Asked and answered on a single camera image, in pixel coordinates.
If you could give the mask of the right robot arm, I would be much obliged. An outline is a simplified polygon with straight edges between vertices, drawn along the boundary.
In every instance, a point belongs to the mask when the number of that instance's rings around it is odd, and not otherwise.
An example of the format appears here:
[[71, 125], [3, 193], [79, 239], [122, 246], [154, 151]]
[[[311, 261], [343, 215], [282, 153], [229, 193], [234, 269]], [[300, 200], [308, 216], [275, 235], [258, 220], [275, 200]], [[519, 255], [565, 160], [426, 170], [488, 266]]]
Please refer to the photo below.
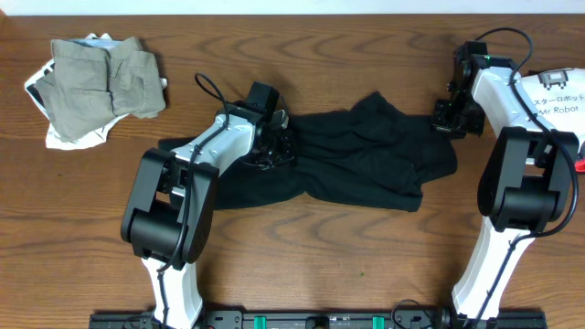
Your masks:
[[431, 328], [545, 328], [541, 311], [503, 311], [500, 301], [527, 247], [551, 235], [548, 223], [566, 226], [579, 188], [578, 137], [537, 114], [518, 65], [470, 42], [453, 54], [451, 94], [435, 105], [432, 127], [452, 139], [496, 136], [477, 190], [483, 217], [480, 236], [452, 304], [434, 313]]

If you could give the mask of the black t-shirt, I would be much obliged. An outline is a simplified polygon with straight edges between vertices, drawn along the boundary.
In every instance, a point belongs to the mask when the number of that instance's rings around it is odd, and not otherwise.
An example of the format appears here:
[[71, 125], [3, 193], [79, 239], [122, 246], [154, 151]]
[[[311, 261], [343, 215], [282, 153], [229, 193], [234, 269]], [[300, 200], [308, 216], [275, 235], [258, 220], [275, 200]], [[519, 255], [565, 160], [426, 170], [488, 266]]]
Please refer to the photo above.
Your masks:
[[238, 160], [219, 179], [216, 209], [267, 206], [302, 194], [415, 212], [424, 184], [458, 168], [429, 115], [408, 115], [374, 91], [349, 110], [293, 116], [296, 161], [259, 170]]

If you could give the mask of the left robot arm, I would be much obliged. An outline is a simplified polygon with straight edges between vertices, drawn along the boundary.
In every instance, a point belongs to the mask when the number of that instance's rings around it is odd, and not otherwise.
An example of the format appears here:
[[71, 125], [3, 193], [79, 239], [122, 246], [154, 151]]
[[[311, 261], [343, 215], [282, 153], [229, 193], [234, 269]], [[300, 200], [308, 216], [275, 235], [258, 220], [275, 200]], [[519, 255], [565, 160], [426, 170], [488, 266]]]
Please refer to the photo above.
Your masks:
[[122, 217], [121, 238], [148, 271], [155, 328], [192, 328], [203, 309], [196, 262], [205, 247], [219, 179], [238, 160], [288, 163], [289, 113], [246, 101], [219, 111], [209, 128], [168, 151], [147, 150]]

